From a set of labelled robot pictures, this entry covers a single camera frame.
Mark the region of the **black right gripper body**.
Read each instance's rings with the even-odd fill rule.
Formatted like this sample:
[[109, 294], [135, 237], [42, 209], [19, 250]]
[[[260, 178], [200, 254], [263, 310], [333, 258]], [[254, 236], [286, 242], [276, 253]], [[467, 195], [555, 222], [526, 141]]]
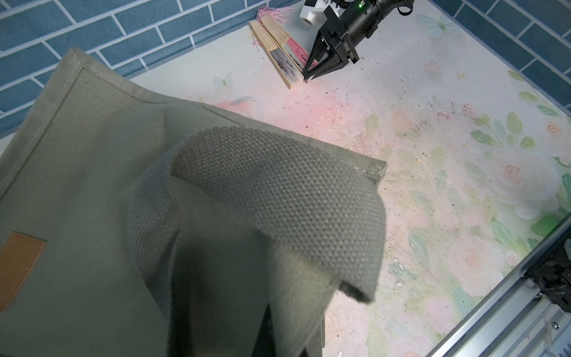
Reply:
[[356, 46], [372, 37], [379, 23], [393, 10], [402, 16], [413, 12], [413, 1], [342, 1], [337, 13], [332, 6], [324, 10], [325, 23], [319, 30], [319, 61], [334, 59], [357, 62]]

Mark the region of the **black patterned bamboo folding fan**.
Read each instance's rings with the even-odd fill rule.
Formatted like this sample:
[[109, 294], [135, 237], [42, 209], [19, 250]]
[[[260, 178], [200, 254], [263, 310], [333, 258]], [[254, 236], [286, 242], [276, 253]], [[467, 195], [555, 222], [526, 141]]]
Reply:
[[301, 84], [302, 73], [294, 60], [278, 45], [271, 34], [257, 20], [249, 22], [249, 26], [288, 88], [292, 89]]

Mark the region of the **pink folding fan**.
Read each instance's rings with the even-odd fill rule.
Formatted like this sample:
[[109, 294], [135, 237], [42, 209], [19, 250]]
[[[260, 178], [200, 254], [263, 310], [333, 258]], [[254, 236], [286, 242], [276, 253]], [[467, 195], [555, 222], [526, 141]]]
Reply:
[[283, 28], [284, 24], [291, 21], [292, 12], [291, 7], [272, 8], [265, 6], [258, 10], [257, 20], [272, 36], [276, 44], [293, 60], [299, 72], [302, 72], [309, 59], [309, 52]]

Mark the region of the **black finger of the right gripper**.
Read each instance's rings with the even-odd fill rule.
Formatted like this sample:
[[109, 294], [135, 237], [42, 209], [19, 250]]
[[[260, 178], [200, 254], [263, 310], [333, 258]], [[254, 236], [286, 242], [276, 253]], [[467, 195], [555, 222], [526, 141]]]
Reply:
[[341, 52], [331, 51], [331, 52], [332, 52], [332, 65], [330, 73], [342, 69], [349, 62], [349, 56], [345, 51]]
[[330, 73], [331, 65], [332, 52], [330, 45], [324, 37], [318, 37], [303, 68], [304, 81], [309, 82], [314, 78]]

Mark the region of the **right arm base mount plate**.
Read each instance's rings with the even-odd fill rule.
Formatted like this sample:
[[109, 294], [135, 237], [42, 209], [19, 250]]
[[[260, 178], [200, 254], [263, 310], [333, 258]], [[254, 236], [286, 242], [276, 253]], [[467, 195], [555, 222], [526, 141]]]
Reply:
[[552, 247], [526, 274], [552, 303], [570, 313], [570, 254], [567, 252], [567, 242], [568, 239]]

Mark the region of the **olive green canvas tote bag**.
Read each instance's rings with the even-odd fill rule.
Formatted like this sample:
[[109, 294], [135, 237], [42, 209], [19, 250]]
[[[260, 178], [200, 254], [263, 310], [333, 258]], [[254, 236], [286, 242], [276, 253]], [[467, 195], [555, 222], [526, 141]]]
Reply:
[[321, 356], [373, 301], [386, 164], [79, 49], [1, 155], [3, 356]]

